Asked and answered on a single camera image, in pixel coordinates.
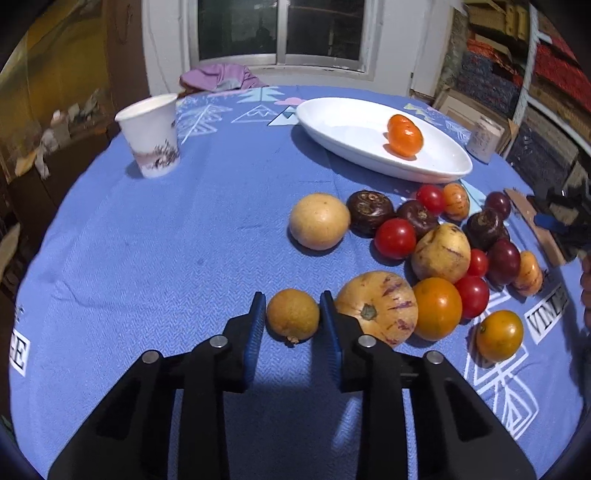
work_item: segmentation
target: round yellow fruit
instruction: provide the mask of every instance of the round yellow fruit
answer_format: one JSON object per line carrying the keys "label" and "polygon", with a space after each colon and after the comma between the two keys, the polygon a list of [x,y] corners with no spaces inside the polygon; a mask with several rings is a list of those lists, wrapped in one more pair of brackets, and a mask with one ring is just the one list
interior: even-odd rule
{"label": "round yellow fruit", "polygon": [[410,337],[417,324],[413,290],[393,272],[367,272],[350,280],[337,295],[335,308],[355,317],[365,334],[391,347]]}
{"label": "round yellow fruit", "polygon": [[293,344],[314,335],[319,321],[318,304],[305,291],[281,290],[267,306],[267,322],[271,330]]}
{"label": "round yellow fruit", "polygon": [[478,351],[490,362],[511,358],[523,341],[523,323],[516,313],[509,310],[492,313],[476,328]]}
{"label": "round yellow fruit", "polygon": [[302,198],[291,211],[293,238],[311,250],[328,250],[349,229],[351,215],[346,205],[327,193],[312,193]]}
{"label": "round yellow fruit", "polygon": [[444,223],[418,241],[411,265],[419,280],[438,277],[456,283],[470,266],[470,243],[458,226]]}

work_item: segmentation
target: small orange fruit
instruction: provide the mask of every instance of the small orange fruit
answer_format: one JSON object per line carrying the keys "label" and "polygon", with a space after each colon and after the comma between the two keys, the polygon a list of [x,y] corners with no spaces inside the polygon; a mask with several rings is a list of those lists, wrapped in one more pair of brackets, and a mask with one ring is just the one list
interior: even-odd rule
{"label": "small orange fruit", "polygon": [[388,130],[390,130],[394,125],[398,125],[398,124],[408,125],[410,123],[412,123],[410,121],[410,118],[397,113],[396,115],[393,115],[392,117],[390,117],[390,120],[388,120]]}
{"label": "small orange fruit", "polygon": [[388,121],[388,143],[396,155],[410,158],[423,147],[423,134],[418,127],[404,115],[394,115]]}
{"label": "small orange fruit", "polygon": [[443,278],[426,278],[413,288],[418,305],[419,337],[435,342],[446,337],[460,323],[462,298],[454,285]]}
{"label": "small orange fruit", "polygon": [[476,331],[478,351],[491,362],[511,358],[519,350],[522,341],[523,323],[517,314],[509,310],[499,310],[489,315]]}
{"label": "small orange fruit", "polygon": [[443,199],[445,200],[445,213],[456,222],[468,218],[470,213],[470,198],[464,187],[459,183],[448,183],[443,187]]}

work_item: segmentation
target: blue tablecloth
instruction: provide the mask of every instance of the blue tablecloth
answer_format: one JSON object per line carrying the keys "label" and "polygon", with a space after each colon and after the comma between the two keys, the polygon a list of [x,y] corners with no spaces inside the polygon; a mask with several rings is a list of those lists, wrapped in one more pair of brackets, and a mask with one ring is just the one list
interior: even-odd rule
{"label": "blue tablecloth", "polygon": [[[191,350],[245,313],[257,290],[267,299],[288,287],[319,298],[365,271],[404,272],[404,265],[380,264],[369,240],[351,233],[319,256],[300,251],[286,235],[291,208],[309,193],[345,201],[369,188],[399,205],[417,188],[351,164],[293,126],[294,105],[321,96],[405,109],[456,141],[467,140],[465,129],[417,100],[328,87],[181,100],[181,163],[160,179],[141,178],[125,139],[115,138],[68,193],[18,293],[15,329],[30,345],[24,375],[11,368],[12,416],[22,451],[42,475],[141,352]],[[530,192],[500,157],[488,166],[474,161],[465,180],[474,206],[481,192]],[[533,250],[544,264],[517,214],[508,227],[518,248]],[[526,327],[523,346],[507,362],[479,366],[472,342],[477,320],[434,346],[486,400],[538,475],[566,447],[582,410],[579,276],[576,261],[552,270],[543,292],[527,301],[506,290],[492,293],[487,312],[511,309],[522,317],[557,286],[570,296],[557,322],[530,316],[538,343]],[[427,348],[413,337],[398,350],[422,355]],[[408,396],[405,401],[410,477],[416,478]],[[354,478],[361,398],[338,393],[319,340],[287,348],[265,333],[252,388],[226,395],[225,403],[233,478]]]}

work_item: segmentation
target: cherry tomato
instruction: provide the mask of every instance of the cherry tomato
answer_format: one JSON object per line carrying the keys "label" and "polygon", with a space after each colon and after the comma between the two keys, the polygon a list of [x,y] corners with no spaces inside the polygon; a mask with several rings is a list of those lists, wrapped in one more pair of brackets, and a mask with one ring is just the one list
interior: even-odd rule
{"label": "cherry tomato", "polygon": [[417,200],[435,216],[441,215],[445,210],[443,192],[435,185],[423,185],[419,188]]}
{"label": "cherry tomato", "polygon": [[386,220],[375,234],[375,248],[383,256],[402,260],[414,252],[417,237],[408,220],[392,218]]}
{"label": "cherry tomato", "polygon": [[470,251],[470,266],[466,275],[474,275],[475,277],[484,277],[488,272],[488,257],[486,253],[477,248]]}
{"label": "cherry tomato", "polygon": [[462,317],[473,319],[485,311],[491,295],[488,285],[480,277],[463,277],[456,283],[462,298]]}

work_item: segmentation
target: window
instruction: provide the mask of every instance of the window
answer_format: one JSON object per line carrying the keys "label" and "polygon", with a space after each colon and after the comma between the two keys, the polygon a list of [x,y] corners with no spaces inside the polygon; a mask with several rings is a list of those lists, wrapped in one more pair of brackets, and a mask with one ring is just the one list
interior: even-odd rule
{"label": "window", "polygon": [[187,0],[191,64],[309,65],[365,72],[381,0]]}

